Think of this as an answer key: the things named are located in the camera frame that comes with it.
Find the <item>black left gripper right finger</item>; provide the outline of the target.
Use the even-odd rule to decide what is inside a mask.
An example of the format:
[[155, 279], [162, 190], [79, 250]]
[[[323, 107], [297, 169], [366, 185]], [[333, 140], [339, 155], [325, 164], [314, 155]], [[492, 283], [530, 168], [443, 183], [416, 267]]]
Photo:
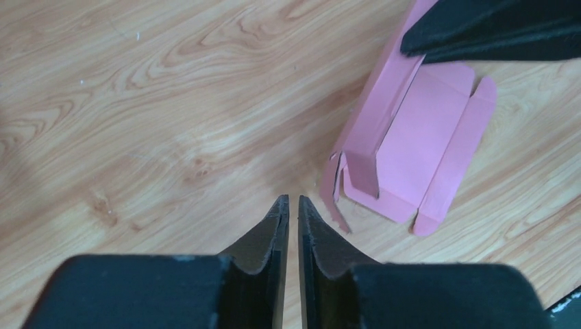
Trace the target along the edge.
[[495, 263], [379, 263], [299, 198], [304, 328], [550, 328], [533, 286]]

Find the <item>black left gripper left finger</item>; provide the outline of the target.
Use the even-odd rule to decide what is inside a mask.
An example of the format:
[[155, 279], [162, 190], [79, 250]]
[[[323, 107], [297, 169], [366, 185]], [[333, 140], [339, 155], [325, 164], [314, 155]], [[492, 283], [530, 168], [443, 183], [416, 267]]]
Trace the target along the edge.
[[280, 328], [289, 198], [214, 255], [80, 254], [50, 276], [25, 328]]

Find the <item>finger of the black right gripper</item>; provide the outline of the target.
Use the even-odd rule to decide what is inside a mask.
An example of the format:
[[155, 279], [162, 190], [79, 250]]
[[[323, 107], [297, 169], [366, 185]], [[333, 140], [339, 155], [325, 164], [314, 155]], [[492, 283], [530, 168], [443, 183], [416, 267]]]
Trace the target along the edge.
[[400, 51], [425, 63], [553, 62], [580, 57], [579, 1], [436, 1]]

